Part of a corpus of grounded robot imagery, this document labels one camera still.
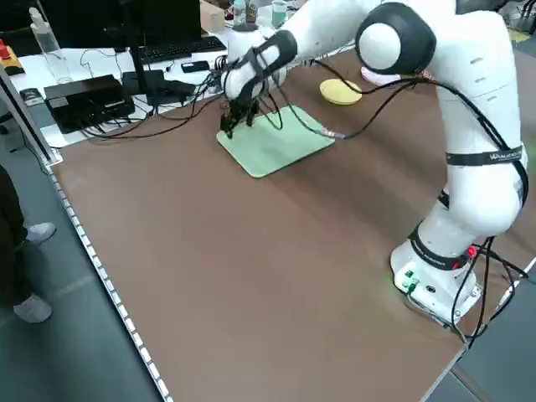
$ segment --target bottle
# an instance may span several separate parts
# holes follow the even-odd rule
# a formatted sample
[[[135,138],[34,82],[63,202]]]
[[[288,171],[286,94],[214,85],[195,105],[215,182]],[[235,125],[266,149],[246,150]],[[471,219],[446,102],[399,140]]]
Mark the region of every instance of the bottle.
[[[260,0],[249,0],[246,10],[245,20],[247,23],[256,23],[257,22],[257,13],[259,12],[259,1]]]
[[[245,24],[245,0],[234,0],[233,15],[235,27]]]
[[[33,21],[31,25],[33,35],[47,60],[50,74],[52,74],[58,84],[72,82],[73,79],[70,77],[67,60],[65,60],[59,48],[58,41],[54,36],[54,32],[52,32],[50,24],[43,20],[43,16],[37,8],[31,7],[29,11]]]
[[[284,0],[274,0],[271,6],[271,24],[275,29],[281,28],[286,21],[287,4]]]

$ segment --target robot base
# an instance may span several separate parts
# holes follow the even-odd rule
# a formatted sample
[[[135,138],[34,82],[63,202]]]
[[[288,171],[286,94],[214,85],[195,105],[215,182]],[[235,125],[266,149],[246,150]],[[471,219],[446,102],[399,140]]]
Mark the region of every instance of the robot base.
[[[443,324],[451,325],[451,311],[454,299],[470,263],[455,271],[442,271],[424,262],[413,250],[407,240],[391,255],[391,269],[394,273],[394,285],[407,294],[410,288],[411,299]],[[457,324],[463,316],[478,302],[482,288],[477,284],[477,276],[472,272],[461,291],[455,309],[454,322]]]

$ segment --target yellow plate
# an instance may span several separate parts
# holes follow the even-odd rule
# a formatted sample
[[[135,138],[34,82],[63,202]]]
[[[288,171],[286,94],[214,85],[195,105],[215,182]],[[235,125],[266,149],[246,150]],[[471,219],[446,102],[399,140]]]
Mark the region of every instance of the yellow plate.
[[[359,90],[359,87],[353,82],[348,82],[353,88]],[[349,89],[341,80],[327,80],[321,83],[320,92],[327,101],[335,105],[349,106],[361,99],[361,94]]]

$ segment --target black box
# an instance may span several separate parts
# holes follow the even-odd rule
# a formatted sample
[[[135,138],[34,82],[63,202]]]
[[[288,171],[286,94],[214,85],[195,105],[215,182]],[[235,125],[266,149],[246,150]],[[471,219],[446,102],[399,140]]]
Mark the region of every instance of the black box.
[[[61,132],[68,133],[127,117],[135,106],[113,75],[49,86],[45,103]]]

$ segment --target computer monitor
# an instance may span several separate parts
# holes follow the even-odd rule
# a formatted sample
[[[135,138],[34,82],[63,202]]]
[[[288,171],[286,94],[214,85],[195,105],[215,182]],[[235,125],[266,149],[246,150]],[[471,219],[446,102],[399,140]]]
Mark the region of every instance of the computer monitor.
[[[202,35],[199,0],[39,1],[62,48],[130,46],[121,7],[129,8],[140,46],[184,44]]]

